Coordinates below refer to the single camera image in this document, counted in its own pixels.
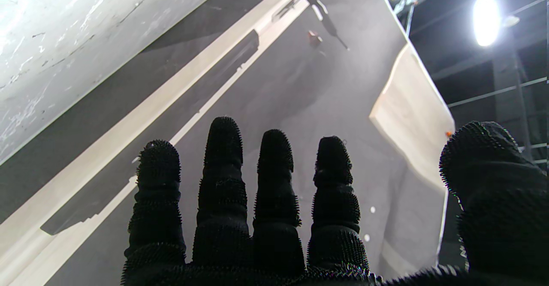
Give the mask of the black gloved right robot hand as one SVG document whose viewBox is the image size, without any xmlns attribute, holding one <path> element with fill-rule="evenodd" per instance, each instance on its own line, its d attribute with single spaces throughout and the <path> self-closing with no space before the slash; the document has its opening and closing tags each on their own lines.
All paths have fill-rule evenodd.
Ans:
<svg viewBox="0 0 549 286">
<path fill-rule="evenodd" d="M 315 164 L 307 255 L 297 232 L 290 142 L 263 134 L 253 235 L 242 180 L 242 139 L 229 117 L 208 132 L 193 260 L 179 209 L 181 165 L 168 141 L 140 153 L 123 286 L 546 286 L 548 179 L 494 122 L 472 121 L 443 148 L 440 174 L 459 200 L 458 232 L 468 268 L 434 266 L 384 281 L 369 270 L 359 237 L 360 209 L 351 161 L 338 137 L 321 139 Z"/>
</svg>

